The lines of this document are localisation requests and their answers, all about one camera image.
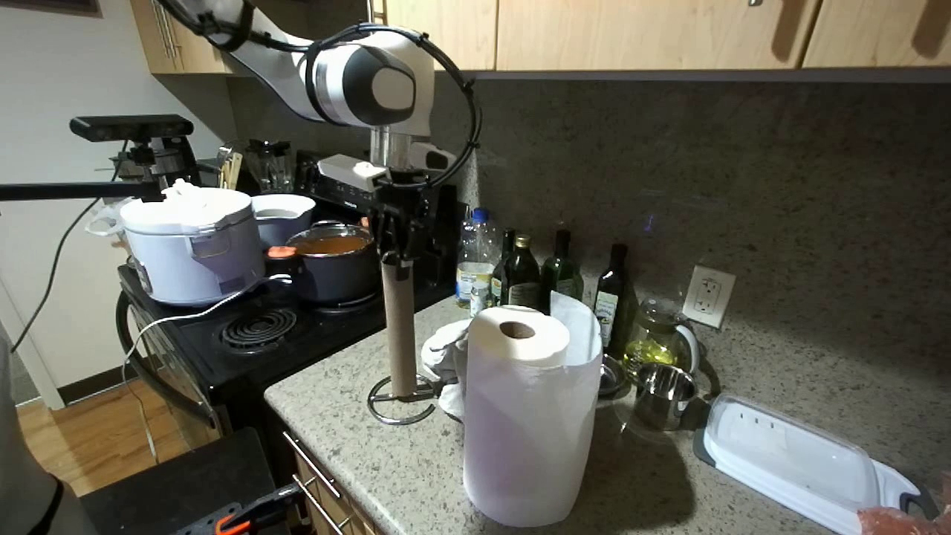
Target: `backsplash tile wall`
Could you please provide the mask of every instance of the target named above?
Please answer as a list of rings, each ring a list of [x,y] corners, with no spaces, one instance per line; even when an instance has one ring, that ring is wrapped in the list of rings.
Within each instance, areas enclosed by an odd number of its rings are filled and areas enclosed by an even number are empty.
[[[893,463],[927,472],[951,466],[924,461],[951,452],[949,95],[899,85],[484,80],[478,199],[530,233],[538,257],[567,223],[588,284],[613,242],[633,248],[642,294],[680,302],[694,264],[738,273],[722,333],[703,331],[722,383],[842,437],[881,425],[881,440],[909,452]],[[243,126],[306,132],[273,111],[239,111]],[[462,113],[438,108],[438,141],[462,129]],[[297,144],[334,141],[312,132]],[[741,368],[738,351],[762,364]]]

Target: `kitchen counter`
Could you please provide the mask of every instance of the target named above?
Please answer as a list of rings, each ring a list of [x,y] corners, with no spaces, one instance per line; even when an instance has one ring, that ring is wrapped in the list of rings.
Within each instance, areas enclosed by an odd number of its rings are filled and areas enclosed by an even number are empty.
[[[422,310],[417,346],[456,319],[456,302]],[[462,422],[438,411],[380,425],[365,409],[380,379],[388,333],[273,383],[269,404],[385,533],[506,533],[465,495]],[[599,404],[576,510],[544,533],[827,533],[700,461],[700,431],[633,431],[627,411],[627,398]]]

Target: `white appliance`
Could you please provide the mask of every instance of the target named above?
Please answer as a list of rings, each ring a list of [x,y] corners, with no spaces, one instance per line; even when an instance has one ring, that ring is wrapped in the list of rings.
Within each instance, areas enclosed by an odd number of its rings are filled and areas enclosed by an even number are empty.
[[[252,202],[240,190],[163,190],[163,202],[125,202],[119,220],[142,290],[159,304],[205,306],[264,281]]]

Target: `wooden cabinet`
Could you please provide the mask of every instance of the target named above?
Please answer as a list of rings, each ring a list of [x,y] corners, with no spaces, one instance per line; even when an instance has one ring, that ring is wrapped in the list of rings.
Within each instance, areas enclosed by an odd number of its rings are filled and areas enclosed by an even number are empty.
[[[824,0],[807,68],[951,67],[951,0]]]
[[[306,516],[319,535],[376,535],[380,533],[339,483],[292,435],[287,435],[297,461],[297,489],[304,489]]]
[[[500,0],[500,71],[798,68],[817,0]]]
[[[181,28],[159,0],[130,3],[153,74],[233,74],[221,50]]]
[[[496,68],[496,0],[376,0],[376,22],[428,34],[465,71]]]

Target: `wall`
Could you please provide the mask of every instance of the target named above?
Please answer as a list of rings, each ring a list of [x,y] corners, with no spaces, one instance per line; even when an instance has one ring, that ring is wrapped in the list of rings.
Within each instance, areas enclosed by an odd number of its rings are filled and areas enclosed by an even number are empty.
[[[108,181],[122,144],[87,144],[73,116],[181,113],[197,123],[193,151],[214,154],[230,135],[226,85],[202,80],[180,102],[145,68],[125,0],[99,0],[101,16],[58,16],[0,6],[0,186]],[[41,297],[61,236],[87,202],[0,206],[0,321],[19,337]],[[58,404],[58,391],[122,364],[114,333],[117,264],[125,257],[104,239],[75,233],[62,249],[47,310],[22,358]]]
[[[949,88],[483,80],[475,92],[478,197],[542,258],[566,223],[588,284],[613,242],[633,248],[640,294],[680,302],[694,264],[738,273],[726,328],[700,328],[729,391],[844,440],[875,429],[862,446],[906,452],[882,461],[914,477],[949,466]],[[261,120],[243,102],[240,123]],[[465,116],[447,88],[441,102],[438,141],[453,148]],[[328,144],[295,120],[272,126]]]

